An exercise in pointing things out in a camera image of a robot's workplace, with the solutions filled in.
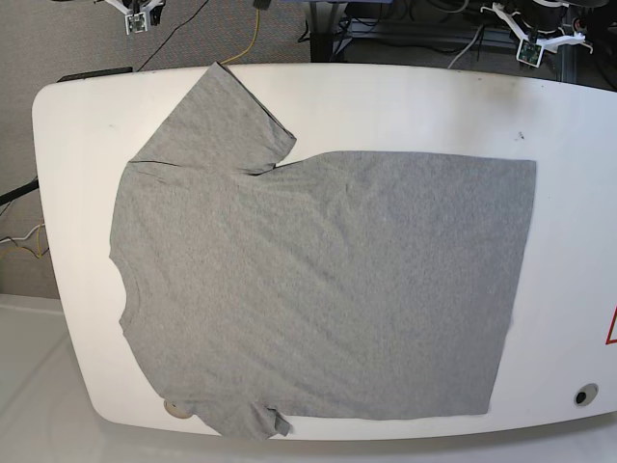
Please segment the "grey T-shirt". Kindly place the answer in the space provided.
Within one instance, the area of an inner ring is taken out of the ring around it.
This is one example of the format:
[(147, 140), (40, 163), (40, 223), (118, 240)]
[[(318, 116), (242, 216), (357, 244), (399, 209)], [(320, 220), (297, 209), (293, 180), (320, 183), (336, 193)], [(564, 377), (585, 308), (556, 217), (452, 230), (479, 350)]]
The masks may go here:
[(226, 437), (288, 418), (479, 416), (510, 326), (531, 160), (332, 151), (211, 66), (126, 164), (110, 258), (151, 387)]

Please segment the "black bar behind table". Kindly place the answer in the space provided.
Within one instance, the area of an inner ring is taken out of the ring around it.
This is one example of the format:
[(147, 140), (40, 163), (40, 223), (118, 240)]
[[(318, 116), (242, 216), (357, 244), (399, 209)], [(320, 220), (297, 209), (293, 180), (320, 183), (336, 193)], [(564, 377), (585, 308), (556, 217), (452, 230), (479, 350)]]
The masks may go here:
[(113, 75), (132, 73), (132, 72), (133, 72), (133, 67), (107, 68), (107, 69), (93, 70), (93, 71), (64, 75), (57, 81), (57, 83), (64, 83), (64, 82), (69, 82), (73, 80), (83, 80), (83, 79), (90, 79), (90, 78), (97, 78), (97, 77), (113, 76)]

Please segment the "black table leg stand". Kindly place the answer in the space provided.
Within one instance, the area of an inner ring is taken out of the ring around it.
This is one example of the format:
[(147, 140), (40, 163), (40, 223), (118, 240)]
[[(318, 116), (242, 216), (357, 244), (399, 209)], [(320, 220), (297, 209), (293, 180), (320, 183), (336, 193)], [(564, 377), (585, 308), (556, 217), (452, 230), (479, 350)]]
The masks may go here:
[(310, 60), (327, 63), (331, 60), (335, 30), (347, 7), (347, 1), (302, 1), (308, 24)]

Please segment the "red triangle sticker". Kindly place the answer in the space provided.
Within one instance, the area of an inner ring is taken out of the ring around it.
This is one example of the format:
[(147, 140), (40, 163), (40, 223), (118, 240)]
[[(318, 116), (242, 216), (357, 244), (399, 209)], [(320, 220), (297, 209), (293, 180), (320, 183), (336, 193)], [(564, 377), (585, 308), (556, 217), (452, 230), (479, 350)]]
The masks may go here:
[(610, 327), (607, 332), (607, 336), (605, 340), (606, 345), (615, 344), (617, 342), (616, 321), (617, 321), (617, 308), (615, 309), (613, 313)]

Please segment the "right table grommet hole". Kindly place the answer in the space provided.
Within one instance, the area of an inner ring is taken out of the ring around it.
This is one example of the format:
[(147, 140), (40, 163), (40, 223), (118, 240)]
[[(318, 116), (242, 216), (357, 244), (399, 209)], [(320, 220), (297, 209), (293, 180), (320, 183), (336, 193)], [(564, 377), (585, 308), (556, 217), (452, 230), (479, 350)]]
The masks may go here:
[(595, 383), (589, 383), (581, 387), (575, 394), (574, 402), (578, 407), (589, 405), (597, 396), (599, 386)]

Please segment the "table grommet hole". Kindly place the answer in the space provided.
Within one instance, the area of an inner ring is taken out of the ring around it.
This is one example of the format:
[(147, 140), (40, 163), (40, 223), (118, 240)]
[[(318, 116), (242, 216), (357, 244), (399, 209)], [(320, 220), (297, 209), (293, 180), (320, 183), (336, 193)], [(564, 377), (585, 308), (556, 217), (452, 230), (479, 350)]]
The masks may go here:
[(163, 405), (166, 412), (176, 419), (187, 420), (193, 416), (192, 413), (185, 411), (182, 407), (177, 406), (171, 401), (165, 400)]
[(597, 396), (599, 386), (595, 383), (589, 383), (581, 387), (575, 394), (574, 402), (578, 407), (589, 405)]

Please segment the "left table grommet hole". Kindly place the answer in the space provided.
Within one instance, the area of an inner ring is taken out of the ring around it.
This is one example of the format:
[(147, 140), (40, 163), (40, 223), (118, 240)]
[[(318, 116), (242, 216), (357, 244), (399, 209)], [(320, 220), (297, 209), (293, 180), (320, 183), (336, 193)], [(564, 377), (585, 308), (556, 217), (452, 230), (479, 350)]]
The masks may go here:
[(182, 407), (177, 406), (171, 401), (165, 400), (163, 405), (166, 412), (176, 419), (187, 420), (193, 416), (192, 413), (185, 411)]

